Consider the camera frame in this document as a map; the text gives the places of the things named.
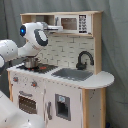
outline toy kitchen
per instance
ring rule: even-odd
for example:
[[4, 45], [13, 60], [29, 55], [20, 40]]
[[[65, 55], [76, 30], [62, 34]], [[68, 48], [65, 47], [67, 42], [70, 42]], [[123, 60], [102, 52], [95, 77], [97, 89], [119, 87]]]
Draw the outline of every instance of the toy kitchen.
[[10, 99], [42, 116], [46, 128], [105, 128], [105, 88], [114, 76], [101, 67], [101, 18], [100, 11], [21, 14], [22, 24], [63, 26], [48, 35], [36, 67], [7, 69]]

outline black knob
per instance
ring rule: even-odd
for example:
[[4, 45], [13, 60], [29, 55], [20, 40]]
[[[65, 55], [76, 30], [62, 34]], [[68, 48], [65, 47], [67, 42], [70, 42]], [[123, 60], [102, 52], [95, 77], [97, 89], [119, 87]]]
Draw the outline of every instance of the black knob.
[[18, 82], [18, 77], [14, 77], [14, 78], [13, 78], [13, 81], [14, 81], [14, 82]]
[[32, 86], [33, 86], [33, 87], [37, 87], [37, 82], [33, 81], [33, 82], [32, 82]]

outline oven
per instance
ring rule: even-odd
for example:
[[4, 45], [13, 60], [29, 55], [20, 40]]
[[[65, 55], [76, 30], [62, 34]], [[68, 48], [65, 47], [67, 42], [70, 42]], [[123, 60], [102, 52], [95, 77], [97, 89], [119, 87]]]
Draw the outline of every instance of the oven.
[[44, 80], [23, 73], [10, 72], [13, 103], [29, 114], [44, 118]]
[[91, 15], [55, 15], [57, 26], [63, 26], [62, 33], [92, 34]]

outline faucet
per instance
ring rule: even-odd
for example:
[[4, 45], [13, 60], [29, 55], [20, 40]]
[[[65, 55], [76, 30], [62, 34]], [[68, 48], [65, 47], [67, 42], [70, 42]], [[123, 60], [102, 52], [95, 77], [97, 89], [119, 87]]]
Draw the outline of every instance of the faucet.
[[79, 54], [79, 56], [78, 56], [78, 63], [76, 64], [76, 68], [77, 68], [78, 70], [86, 69], [86, 66], [87, 66], [87, 63], [86, 63], [86, 62], [85, 62], [85, 64], [82, 64], [82, 63], [81, 63], [81, 57], [82, 57], [83, 54], [88, 55], [89, 58], [90, 58], [90, 65], [94, 65], [94, 60], [93, 60], [92, 55], [91, 55], [89, 52], [87, 52], [87, 51], [82, 51], [82, 52]]

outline burner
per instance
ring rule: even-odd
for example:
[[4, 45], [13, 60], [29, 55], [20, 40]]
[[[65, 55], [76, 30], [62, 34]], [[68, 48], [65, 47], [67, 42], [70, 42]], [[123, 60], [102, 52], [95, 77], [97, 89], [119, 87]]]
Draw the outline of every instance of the burner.
[[38, 72], [38, 73], [47, 73], [48, 71], [51, 71], [55, 68], [57, 68], [57, 66], [54, 65], [48, 65], [48, 64], [39, 64], [38, 67], [35, 68], [26, 68], [24, 65], [17, 67], [19, 69], [23, 69], [23, 70], [27, 70], [30, 72]]

